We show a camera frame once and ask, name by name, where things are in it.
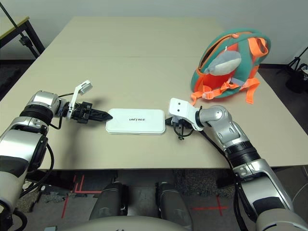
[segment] floor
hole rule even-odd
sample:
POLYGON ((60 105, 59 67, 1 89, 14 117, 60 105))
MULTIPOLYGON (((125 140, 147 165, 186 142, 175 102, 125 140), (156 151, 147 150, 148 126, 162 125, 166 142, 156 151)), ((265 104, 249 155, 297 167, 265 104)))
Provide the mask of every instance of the floor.
POLYGON ((33 61, 25 61, 23 64, 20 63, 7 63, 6 61, 0 61, 0 69, 2 68, 19 68, 19 73, 16 75, 11 83, 9 84, 8 88, 6 90, 0 91, 0 101, 1 99, 9 92, 9 90, 14 86, 14 84, 19 80, 19 78, 24 74, 24 72, 31 66, 33 61))
MULTIPOLYGON (((277 69, 260 69, 259 72, 308 134, 308 94, 306 92, 297 94, 289 91, 284 85, 289 78, 286 73, 275 75, 277 69)), ((84 187, 87 185, 89 174, 91 175, 90 172, 84 173, 82 174, 83 177, 78 179, 79 181, 82 178, 84 179, 84 187)), ((301 166, 280 169, 276 174, 291 198, 294 198, 298 190, 308 182, 308 174, 301 166)), ((97 183, 88 184, 88 189, 101 190, 111 180, 112 174, 104 176, 102 177, 102 174, 97 177, 92 176, 92 182, 97 183)), ((119 170, 116 180, 129 187, 128 215, 156 217, 155 183, 160 181, 174 183, 175 174, 172 170, 119 170)), ((192 190, 183 196, 193 219, 194 230, 239 230, 233 214, 232 198, 224 197, 222 193, 211 196, 202 194, 201 196, 199 191, 194 190, 197 183, 198 180, 196 179, 192 180, 191 183, 188 181, 187 187, 192 190)), ((25 230, 43 231, 49 226, 57 226, 58 230, 62 230, 85 222, 89 219, 97 200, 96 196, 94 194, 77 193, 69 197, 64 196, 63 200, 48 201, 46 196, 42 195, 38 203, 34 205, 33 212, 26 213, 28 225, 25 230)), ((305 187, 294 200, 295 212, 306 222, 308 222, 307 198, 308 187, 305 187)), ((255 230, 253 222, 245 216, 244 212, 242 212, 242 215, 249 230, 255 230)), ((14 223, 15 225, 11 230, 18 227, 18 219, 14 218, 14 223)))

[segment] white power bank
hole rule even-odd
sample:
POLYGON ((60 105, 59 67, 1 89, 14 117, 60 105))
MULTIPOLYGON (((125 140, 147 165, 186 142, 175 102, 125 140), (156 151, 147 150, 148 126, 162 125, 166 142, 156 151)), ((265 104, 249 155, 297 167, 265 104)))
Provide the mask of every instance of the white power bank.
POLYGON ((163 110, 113 108, 108 113, 113 117, 106 123, 110 134, 161 135, 165 131, 163 110))

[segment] red tape marking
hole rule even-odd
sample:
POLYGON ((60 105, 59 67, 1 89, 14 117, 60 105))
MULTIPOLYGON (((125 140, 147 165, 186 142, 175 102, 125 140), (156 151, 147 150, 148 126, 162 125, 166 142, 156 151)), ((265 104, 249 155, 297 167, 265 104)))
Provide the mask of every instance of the red tape marking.
POLYGON ((67 195, 66 198, 65 198, 65 202, 64 202, 64 207, 63 207, 63 210, 62 210, 61 219, 64 218, 65 211, 66 211, 66 206, 67 206, 67 202, 68 202, 68 195, 67 195))
POLYGON ((85 179, 85 175, 82 175, 79 190, 77 190, 77 188, 78 188, 78 182, 77 182, 76 185, 75 185, 74 193, 100 194, 102 192, 102 191, 82 191, 82 186, 83 186, 84 179, 85 179))
POLYGON ((217 199, 217 204, 218 204, 218 208, 219 208, 219 214, 222 216, 222 210, 221 210, 221 206, 220 206, 219 195, 216 196, 216 199, 217 199))

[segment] black cable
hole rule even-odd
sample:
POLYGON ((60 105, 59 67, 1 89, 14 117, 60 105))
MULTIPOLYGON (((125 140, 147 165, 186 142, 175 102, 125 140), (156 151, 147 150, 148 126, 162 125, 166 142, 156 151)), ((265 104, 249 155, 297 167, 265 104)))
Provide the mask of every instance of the black cable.
POLYGON ((13 214, 18 216, 20 218, 21 222, 22 222, 21 227, 19 227, 15 231, 22 231, 22 230, 24 230, 25 227, 27 226, 27 223, 28 223, 27 217, 21 211, 18 211, 17 209, 14 210, 13 214))
POLYGON ((60 119, 59 119, 59 126, 58 127, 56 127, 55 125, 53 125, 53 124, 50 124, 50 126, 52 126, 53 128, 55 128, 55 129, 60 129, 61 128, 61 125, 62 125, 62 118, 63 118, 63 116, 62 116, 62 114, 60 115, 60 119))
POLYGON ((59 95, 59 98, 64 97, 64 96, 68 96, 68 95, 74 95, 74 93, 68 93, 68 94, 64 94, 64 95, 59 95))
MULTIPOLYGON (((200 133, 217 149, 217 151, 219 151, 220 154, 222 154, 222 156, 227 160, 230 169, 232 170, 232 165, 231 162, 227 159, 224 151, 214 142, 212 141, 209 136, 204 132, 204 131, 200 131, 200 133)), ((234 198, 233 198, 233 210, 234 210, 234 215, 236 218, 236 221, 240 227, 241 231, 248 231, 245 222, 243 220, 243 217, 241 215, 240 212, 240 206, 239 206, 239 200, 238 200, 238 185, 236 184, 236 179, 235 179, 235 175, 233 174, 234 177, 234 198)))
POLYGON ((52 169, 53 169, 53 165, 54 165, 54 156, 53 156, 53 152, 51 147, 49 146, 49 144, 47 144, 47 149, 49 151, 50 154, 50 158, 51 158, 51 164, 50 164, 50 168, 49 170, 46 172, 46 174, 42 177, 42 179, 40 179, 35 185, 30 186, 29 188, 27 188, 25 191, 23 191, 19 198, 23 197, 24 195, 26 195, 28 192, 34 190, 35 188, 37 188, 38 186, 40 186, 47 178, 48 176, 51 174, 52 169))

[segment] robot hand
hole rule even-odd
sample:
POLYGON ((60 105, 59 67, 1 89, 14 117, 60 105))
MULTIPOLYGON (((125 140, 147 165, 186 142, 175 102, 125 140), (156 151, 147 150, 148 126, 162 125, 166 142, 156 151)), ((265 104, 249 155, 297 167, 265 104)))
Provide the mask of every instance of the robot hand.
POLYGON ((92 109, 91 103, 76 103, 77 95, 84 94, 91 88, 92 85, 88 80, 78 85, 71 103, 57 94, 38 91, 19 117, 15 118, 0 136, 1 227, 4 220, 6 222, 10 220, 18 198, 25 194, 25 192, 21 194, 21 190, 27 172, 39 168, 46 147, 51 152, 46 137, 49 125, 60 129, 63 117, 77 120, 78 123, 87 123, 89 119, 97 121, 112 119, 108 113, 92 109), (58 127, 51 124, 53 117, 60 118, 58 127))
POLYGON ((282 218, 284 219, 283 225, 288 223, 298 227, 296 219, 293 219, 293 215, 290 216, 294 214, 292 200, 266 160, 259 156, 240 126, 232 120, 226 108, 216 105, 208 109, 198 109, 187 101, 172 98, 169 114, 172 116, 172 125, 184 119, 197 131, 203 132, 205 127, 212 128, 214 142, 220 146, 221 153, 226 157, 234 172, 236 192, 252 221, 256 222, 258 218, 261 218, 262 221, 259 219, 257 221, 257 224, 260 224, 264 218, 268 218, 262 215, 263 213, 268 215, 271 213, 273 216, 273 212, 270 211, 282 209, 282 212, 277 212, 279 216, 273 216, 273 219, 267 220, 266 224, 259 225, 261 230, 278 225, 281 222, 279 219, 282 218))

